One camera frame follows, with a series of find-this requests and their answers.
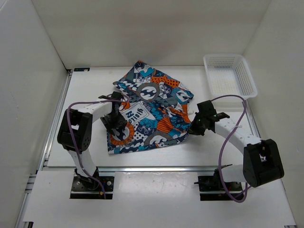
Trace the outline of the colourful patterned shorts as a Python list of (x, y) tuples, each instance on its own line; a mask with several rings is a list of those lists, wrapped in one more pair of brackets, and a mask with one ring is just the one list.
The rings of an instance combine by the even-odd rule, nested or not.
[(109, 154), (173, 146), (188, 138), (188, 104), (194, 95), (182, 82), (137, 61), (113, 85), (129, 100), (119, 107), (126, 126), (107, 132)]

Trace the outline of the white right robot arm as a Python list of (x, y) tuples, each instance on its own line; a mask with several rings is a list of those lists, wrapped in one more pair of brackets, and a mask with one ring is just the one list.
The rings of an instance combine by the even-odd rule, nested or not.
[(203, 135), (206, 130), (225, 138), (243, 155), (241, 165), (218, 166), (221, 171), (213, 178), (217, 189), (224, 190), (231, 182), (246, 182), (256, 188), (284, 177), (283, 164), (274, 140), (262, 140), (250, 134), (225, 113), (210, 116), (195, 113), (190, 132)]

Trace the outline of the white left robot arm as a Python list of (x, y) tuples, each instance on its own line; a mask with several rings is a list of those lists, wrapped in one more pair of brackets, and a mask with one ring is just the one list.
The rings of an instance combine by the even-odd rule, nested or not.
[(119, 112), (124, 96), (119, 92), (102, 95), (96, 101), (74, 102), (64, 112), (57, 134), (57, 142), (71, 155), (75, 165), (75, 174), (89, 190), (103, 189), (97, 166), (93, 163), (89, 151), (92, 127), (101, 121), (110, 133), (119, 127), (125, 127), (127, 121)]

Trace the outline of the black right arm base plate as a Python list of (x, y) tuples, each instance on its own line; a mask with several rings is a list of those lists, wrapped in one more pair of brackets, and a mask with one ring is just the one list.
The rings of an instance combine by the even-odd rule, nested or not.
[[(228, 201), (231, 198), (225, 192), (222, 183), (215, 180), (213, 176), (198, 176), (194, 182), (199, 186), (200, 201)], [(245, 193), (240, 182), (226, 182), (229, 193), (237, 200), (242, 200)]]

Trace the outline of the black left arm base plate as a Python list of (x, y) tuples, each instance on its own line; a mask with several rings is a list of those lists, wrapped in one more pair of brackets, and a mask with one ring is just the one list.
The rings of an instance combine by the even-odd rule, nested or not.
[(71, 186), (70, 199), (112, 200), (114, 190), (114, 176), (100, 176), (99, 180), (102, 183), (105, 194), (96, 181), (89, 183), (81, 180), (78, 176), (74, 175)]

